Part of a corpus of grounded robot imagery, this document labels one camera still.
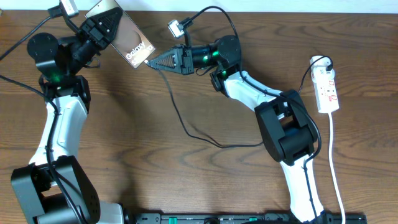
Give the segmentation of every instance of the white cord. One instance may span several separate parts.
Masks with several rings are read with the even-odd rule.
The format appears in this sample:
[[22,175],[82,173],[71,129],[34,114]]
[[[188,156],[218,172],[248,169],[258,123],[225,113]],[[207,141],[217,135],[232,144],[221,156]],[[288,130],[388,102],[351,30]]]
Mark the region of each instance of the white cord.
[[333,119],[331,117],[331,113],[329,113],[329,122],[330,122],[329,165],[330,165],[331,177],[333,178],[333,185],[335,186],[336,190],[338,205],[340,206],[341,224],[345,224],[346,214],[344,212],[343,201],[341,201],[340,191],[338,190],[337,186],[335,167],[333,166]]

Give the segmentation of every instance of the wood grain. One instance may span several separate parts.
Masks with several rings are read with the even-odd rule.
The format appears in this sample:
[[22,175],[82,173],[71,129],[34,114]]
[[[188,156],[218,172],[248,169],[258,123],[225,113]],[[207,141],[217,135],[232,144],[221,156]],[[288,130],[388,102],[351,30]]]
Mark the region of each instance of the wood grain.
[[[84,13],[73,19],[84,20]],[[178,41],[166,26],[187,12],[130,12],[157,47]],[[47,15],[6,11],[0,17],[4,52]],[[335,169],[347,212],[363,212],[369,223],[398,220],[398,20],[379,14],[231,13],[244,66],[273,88],[297,89],[308,60],[333,58],[341,109],[335,119]],[[39,32],[72,35],[61,19]],[[190,28],[205,44],[232,31],[220,13],[209,12]],[[159,75],[142,65],[133,70],[111,47],[101,69],[82,70],[92,101],[80,139],[79,161],[101,200],[133,211],[165,213],[253,213],[288,210],[289,192],[280,165],[264,147],[217,149],[188,138]],[[38,87],[40,75],[26,42],[0,63],[2,75]],[[225,144],[261,141],[252,111],[214,91],[207,76],[167,74],[184,120]],[[324,142],[315,159],[323,206],[339,212],[328,166],[328,118],[317,113],[312,82],[302,92]],[[43,100],[0,82],[0,223],[24,223],[10,184],[13,169],[34,154],[45,123]]]

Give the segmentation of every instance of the power plug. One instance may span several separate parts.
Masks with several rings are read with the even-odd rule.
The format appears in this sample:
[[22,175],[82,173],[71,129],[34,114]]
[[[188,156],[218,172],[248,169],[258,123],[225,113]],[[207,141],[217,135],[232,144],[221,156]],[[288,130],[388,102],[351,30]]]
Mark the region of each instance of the power plug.
[[[310,64],[322,56],[314,56]],[[331,113],[338,110],[338,99],[335,85],[335,70],[328,71],[331,61],[328,58],[320,59],[311,67],[311,79],[315,89],[315,97],[319,113]]]

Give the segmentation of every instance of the white wall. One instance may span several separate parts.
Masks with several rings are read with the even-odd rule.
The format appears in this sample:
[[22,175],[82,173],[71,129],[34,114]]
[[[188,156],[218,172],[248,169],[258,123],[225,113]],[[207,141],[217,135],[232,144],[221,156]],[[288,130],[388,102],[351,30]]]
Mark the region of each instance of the white wall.
[[[75,0],[79,10],[99,0]],[[236,12],[352,12],[398,13],[398,0],[117,0],[124,10],[199,11],[220,6]],[[0,0],[1,9],[48,9],[58,0]]]

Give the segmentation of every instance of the wooden table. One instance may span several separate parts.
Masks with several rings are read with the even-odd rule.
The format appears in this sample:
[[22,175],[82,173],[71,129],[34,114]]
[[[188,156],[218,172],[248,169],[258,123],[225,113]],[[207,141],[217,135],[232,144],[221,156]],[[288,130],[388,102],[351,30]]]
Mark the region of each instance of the wooden table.
[[[85,12],[73,19],[84,20]],[[185,12],[130,12],[157,47],[175,40],[168,21]],[[45,11],[6,11],[0,17],[0,52],[43,18]],[[340,110],[335,119],[335,169],[347,212],[369,223],[398,219],[398,19],[377,14],[231,13],[242,42],[244,67],[280,90],[297,89],[310,57],[329,55],[336,70]],[[72,35],[61,18],[39,32]],[[221,13],[206,13],[190,28],[194,44],[232,34]],[[288,210],[289,192],[278,163],[264,147],[218,149],[185,135],[159,75],[134,70],[112,48],[100,69],[83,69],[91,90],[79,161],[101,200],[133,211],[165,213],[255,213]],[[39,71],[26,42],[0,63],[2,75],[38,88]],[[192,126],[223,144],[261,141],[255,115],[214,91],[209,76],[167,73],[180,112]],[[302,92],[324,142],[315,159],[323,206],[340,212],[328,164],[328,116],[319,114],[312,82]],[[12,191],[12,170],[26,166],[39,144],[46,110],[43,99],[0,82],[0,223],[24,223]]]

